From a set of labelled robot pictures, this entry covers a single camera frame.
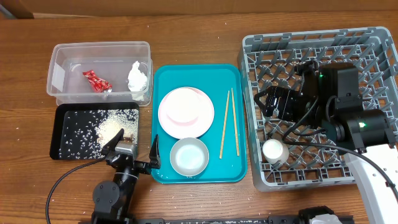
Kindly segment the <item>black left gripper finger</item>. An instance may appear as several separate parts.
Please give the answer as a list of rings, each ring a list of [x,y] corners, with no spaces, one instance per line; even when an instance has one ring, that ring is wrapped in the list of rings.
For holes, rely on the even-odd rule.
[[[120,131],[113,137],[108,143],[106,143],[102,150],[101,154],[106,156],[108,155],[111,151],[115,150],[115,147],[117,146],[119,141],[122,141],[124,139],[124,130],[120,129]]]
[[[152,143],[150,153],[149,153],[149,166],[152,169],[160,169],[161,167],[161,160],[160,160],[160,154],[159,154],[159,135],[156,134],[154,141]]]

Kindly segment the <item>grey bowl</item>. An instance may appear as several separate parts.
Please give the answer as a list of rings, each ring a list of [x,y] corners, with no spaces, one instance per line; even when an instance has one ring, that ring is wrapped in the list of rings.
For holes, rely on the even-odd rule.
[[[174,171],[185,177],[201,174],[210,160],[207,146],[197,138],[178,140],[170,152],[170,164]]]

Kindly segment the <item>white cup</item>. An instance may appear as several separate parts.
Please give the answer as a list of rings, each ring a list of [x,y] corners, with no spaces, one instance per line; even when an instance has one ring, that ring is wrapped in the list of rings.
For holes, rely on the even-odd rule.
[[[286,144],[277,139],[269,139],[262,145],[262,153],[268,163],[284,163],[289,157],[289,150]]]

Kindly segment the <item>pink bowl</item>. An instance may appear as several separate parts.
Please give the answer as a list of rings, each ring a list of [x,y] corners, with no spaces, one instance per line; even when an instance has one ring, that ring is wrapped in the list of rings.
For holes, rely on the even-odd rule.
[[[165,114],[177,124],[190,124],[198,118],[198,94],[190,88],[177,88],[165,98]]]

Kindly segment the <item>pink plate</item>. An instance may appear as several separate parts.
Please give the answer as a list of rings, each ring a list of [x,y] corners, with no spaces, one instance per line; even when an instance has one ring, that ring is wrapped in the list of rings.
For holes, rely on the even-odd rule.
[[[210,97],[203,91],[194,87],[181,87],[190,88],[198,94],[200,100],[198,105],[198,118],[190,124],[177,124],[171,121],[165,114],[165,97],[163,97],[158,108],[158,119],[163,130],[173,138],[198,138],[205,134],[212,125],[215,117],[215,109]]]

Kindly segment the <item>red snack wrapper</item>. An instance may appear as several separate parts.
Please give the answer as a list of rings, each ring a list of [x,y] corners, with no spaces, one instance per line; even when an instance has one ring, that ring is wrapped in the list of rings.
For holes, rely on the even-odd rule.
[[[109,93],[112,92],[112,84],[110,82],[98,77],[93,70],[83,72],[83,76],[86,77],[91,88],[95,93]]]

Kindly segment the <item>white napkin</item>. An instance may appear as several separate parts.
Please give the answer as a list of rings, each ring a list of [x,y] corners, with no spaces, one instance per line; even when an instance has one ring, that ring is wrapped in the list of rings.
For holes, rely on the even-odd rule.
[[[130,91],[142,91],[147,85],[147,76],[139,70],[139,66],[138,61],[134,62],[128,74],[127,86]]]

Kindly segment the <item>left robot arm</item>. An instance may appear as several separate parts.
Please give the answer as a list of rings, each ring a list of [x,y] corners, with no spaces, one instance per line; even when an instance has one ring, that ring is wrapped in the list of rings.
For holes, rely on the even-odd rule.
[[[103,146],[101,153],[106,164],[115,169],[115,174],[112,181],[103,181],[95,187],[91,222],[138,223],[129,213],[131,199],[139,175],[150,175],[153,169],[160,169],[159,137],[152,143],[149,162],[137,160],[137,144],[124,139],[123,129]]]

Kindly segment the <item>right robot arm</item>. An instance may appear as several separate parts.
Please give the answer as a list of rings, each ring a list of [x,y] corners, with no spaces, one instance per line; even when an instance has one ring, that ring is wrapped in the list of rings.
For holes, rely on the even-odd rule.
[[[291,146],[336,149],[344,155],[370,223],[397,223],[396,137],[380,109],[363,108],[359,71],[348,62],[295,66],[298,91],[269,86],[254,96],[265,117],[293,123],[281,141]]]

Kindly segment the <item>black food waste tray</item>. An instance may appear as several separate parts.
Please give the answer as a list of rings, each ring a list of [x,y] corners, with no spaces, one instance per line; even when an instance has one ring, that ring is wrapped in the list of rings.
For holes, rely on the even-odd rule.
[[[53,160],[99,159],[101,150],[123,129],[123,137],[138,143],[137,103],[62,104],[55,111],[50,157]]]

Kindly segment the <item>grey dish rack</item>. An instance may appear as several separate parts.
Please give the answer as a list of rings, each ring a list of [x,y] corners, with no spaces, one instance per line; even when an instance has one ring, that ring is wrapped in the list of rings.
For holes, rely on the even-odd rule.
[[[385,27],[247,35],[238,62],[258,190],[351,184],[350,150],[397,143]]]

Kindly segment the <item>wooden chopstick left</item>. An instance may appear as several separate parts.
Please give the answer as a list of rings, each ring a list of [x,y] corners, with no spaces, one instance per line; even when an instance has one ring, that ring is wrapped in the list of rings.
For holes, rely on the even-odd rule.
[[[224,111],[224,121],[223,121],[223,130],[222,130],[222,136],[221,136],[219,159],[223,158],[224,138],[225,138],[225,132],[226,132],[226,123],[227,123],[227,119],[228,119],[229,96],[230,96],[230,91],[228,90],[227,98],[226,98],[226,106],[225,106],[225,111]]]

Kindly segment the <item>teal plastic tray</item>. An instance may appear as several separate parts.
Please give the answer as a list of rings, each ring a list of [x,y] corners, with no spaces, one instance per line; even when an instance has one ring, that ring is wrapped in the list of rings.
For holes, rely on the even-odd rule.
[[[239,182],[248,169],[241,74],[231,64],[165,65],[154,75],[152,138],[161,184]]]

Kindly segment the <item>clear plastic bin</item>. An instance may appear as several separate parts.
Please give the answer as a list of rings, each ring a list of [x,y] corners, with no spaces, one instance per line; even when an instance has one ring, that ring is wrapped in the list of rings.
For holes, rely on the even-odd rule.
[[[128,74],[138,61],[147,76],[142,91],[130,91]],[[95,93],[83,72],[93,70],[112,84],[112,92]],[[135,102],[147,106],[152,99],[153,67],[145,41],[81,42],[54,47],[47,75],[47,94],[64,103]]]

